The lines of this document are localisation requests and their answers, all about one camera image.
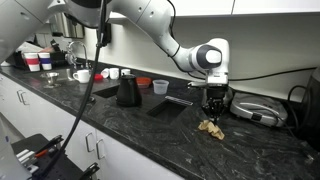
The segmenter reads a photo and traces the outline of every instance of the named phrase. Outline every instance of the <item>backsplash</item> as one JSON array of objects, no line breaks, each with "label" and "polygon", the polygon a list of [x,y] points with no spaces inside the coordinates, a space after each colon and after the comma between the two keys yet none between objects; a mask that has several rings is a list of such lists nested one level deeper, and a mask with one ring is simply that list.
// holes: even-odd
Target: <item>backsplash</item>
[{"label": "backsplash", "polygon": [[[319,66],[319,28],[320,17],[309,14],[177,18],[174,34],[186,48],[206,43],[212,38],[227,39],[231,53],[229,78],[236,79]],[[88,47],[89,59],[94,59],[96,31],[86,29],[85,33],[82,41]],[[84,57],[82,49],[77,55]],[[102,49],[99,61],[194,80],[180,72],[173,61],[131,22],[112,26],[112,42]],[[230,86],[284,99],[292,86],[306,85],[310,73],[230,82]],[[297,90],[293,99],[299,101],[302,94]]]}]

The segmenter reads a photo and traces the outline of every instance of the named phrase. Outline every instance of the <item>white robotic arm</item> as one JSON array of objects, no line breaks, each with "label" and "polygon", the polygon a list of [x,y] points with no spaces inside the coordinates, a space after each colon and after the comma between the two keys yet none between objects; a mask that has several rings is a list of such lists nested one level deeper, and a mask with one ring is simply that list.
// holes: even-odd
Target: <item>white robotic arm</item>
[{"label": "white robotic arm", "polygon": [[[212,39],[186,49],[170,35],[172,7],[166,0],[107,0],[107,3],[107,16],[111,11],[126,16],[148,34],[181,71],[206,71],[205,83],[190,86],[208,89],[208,100],[223,98],[228,85],[229,44],[226,40]],[[87,27],[98,27],[100,6],[101,0],[0,0],[0,61],[55,13],[65,12]]]}]

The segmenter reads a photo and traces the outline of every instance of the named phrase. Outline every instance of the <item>cable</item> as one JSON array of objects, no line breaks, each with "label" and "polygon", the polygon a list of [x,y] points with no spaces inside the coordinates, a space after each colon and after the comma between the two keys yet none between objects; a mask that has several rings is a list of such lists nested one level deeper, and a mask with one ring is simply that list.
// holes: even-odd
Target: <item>cable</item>
[{"label": "cable", "polygon": [[173,8],[173,18],[172,18],[171,25],[170,25],[170,34],[171,34],[172,38],[175,39],[175,37],[173,35],[173,25],[174,25],[174,21],[176,19],[176,8],[174,7],[173,3],[170,0],[167,0],[167,1],[171,4],[171,6]]},{"label": "cable", "polygon": [[193,77],[193,78],[196,78],[196,79],[205,80],[205,78],[201,78],[201,77],[194,76],[194,75],[192,75],[190,72],[188,72],[188,75],[191,76],[191,77]]},{"label": "cable", "polygon": [[255,80],[255,79],[267,78],[267,77],[271,77],[271,76],[277,76],[277,75],[281,75],[281,74],[288,74],[288,73],[299,72],[299,71],[308,71],[308,70],[314,70],[314,69],[316,69],[316,67],[296,69],[296,70],[291,70],[291,71],[283,71],[283,72],[278,72],[278,73],[273,73],[273,74],[268,74],[268,75],[258,76],[258,77],[252,77],[252,78],[229,79],[229,81],[250,81],[250,80]]},{"label": "cable", "polygon": [[197,71],[198,73],[202,74],[202,75],[206,75],[206,73],[202,72],[202,71]]},{"label": "cable", "polygon": [[65,149],[73,135],[73,133],[75,132],[81,116],[86,108],[88,99],[91,95],[91,90],[92,90],[92,86],[93,86],[93,82],[94,82],[94,74],[97,71],[97,67],[98,67],[98,59],[99,59],[99,54],[100,54],[100,49],[102,47],[102,30],[104,29],[105,26],[105,17],[106,17],[106,8],[107,8],[107,0],[102,0],[101,2],[101,14],[100,14],[100,24],[98,27],[98,43],[97,43],[97,47],[96,47],[96,55],[95,55],[95,61],[94,61],[94,65],[93,65],[93,70],[91,72],[91,77],[90,77],[90,81],[88,83],[85,95],[82,99],[81,105],[80,105],[80,109],[78,111],[78,114],[76,116],[75,122],[71,128],[71,131],[68,135],[68,137],[66,138],[65,142],[63,143],[62,147],[60,148],[60,150],[54,155],[54,157],[51,159],[51,161],[49,162],[49,164],[47,165],[47,167],[43,170],[43,172],[41,173],[41,177],[40,179],[45,179],[45,177],[50,173],[50,171],[53,169],[54,165],[56,164],[56,162],[59,160],[60,156],[62,155],[62,153],[65,152]]},{"label": "cable", "polygon": [[302,88],[302,89],[304,89],[305,91],[307,90],[307,88],[304,87],[304,86],[300,86],[300,85],[294,86],[294,87],[292,87],[292,88],[290,89],[289,94],[288,94],[288,98],[287,98],[287,105],[288,105],[290,111],[292,112],[294,121],[295,121],[295,123],[296,123],[296,129],[299,129],[298,117],[297,117],[297,114],[296,114],[296,112],[294,111],[294,109],[293,109],[293,107],[292,107],[292,105],[291,105],[291,95],[292,95],[292,92],[293,92],[296,88]]}]

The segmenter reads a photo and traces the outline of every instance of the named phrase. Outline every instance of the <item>black marble countertop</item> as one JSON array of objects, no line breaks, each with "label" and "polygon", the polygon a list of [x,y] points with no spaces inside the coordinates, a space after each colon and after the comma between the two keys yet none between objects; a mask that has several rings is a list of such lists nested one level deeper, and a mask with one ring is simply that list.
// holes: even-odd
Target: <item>black marble countertop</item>
[{"label": "black marble countertop", "polygon": [[[40,78],[40,72],[12,67],[1,67],[0,72],[73,115],[78,112],[87,86],[61,80],[61,87],[50,89],[44,88],[46,81]],[[96,101],[87,105],[82,120],[185,179],[320,179],[319,159],[307,161],[301,141],[286,131],[252,124],[226,112],[219,121],[225,134],[220,141],[197,129],[206,119],[200,108],[201,92],[188,90],[184,80],[137,70],[133,73],[169,80],[167,95],[194,105],[169,122],[146,114],[165,100],[152,88],[141,90],[142,105],[133,108],[118,107],[115,97],[104,99],[93,94]],[[95,82],[93,92],[119,82]]]}]

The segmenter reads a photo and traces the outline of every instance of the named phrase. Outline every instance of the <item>red container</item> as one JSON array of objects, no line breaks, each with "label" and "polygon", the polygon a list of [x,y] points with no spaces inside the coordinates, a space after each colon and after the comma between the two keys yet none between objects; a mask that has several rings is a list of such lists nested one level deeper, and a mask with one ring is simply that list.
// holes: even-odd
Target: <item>red container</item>
[{"label": "red container", "polygon": [[101,74],[94,75],[94,80],[95,81],[101,81],[102,79],[103,79],[103,76]]},{"label": "red container", "polygon": [[151,84],[151,78],[147,78],[147,77],[137,77],[136,81],[137,81],[138,87],[141,89],[148,88]]},{"label": "red container", "polygon": [[28,65],[39,64],[39,59],[26,59]]}]

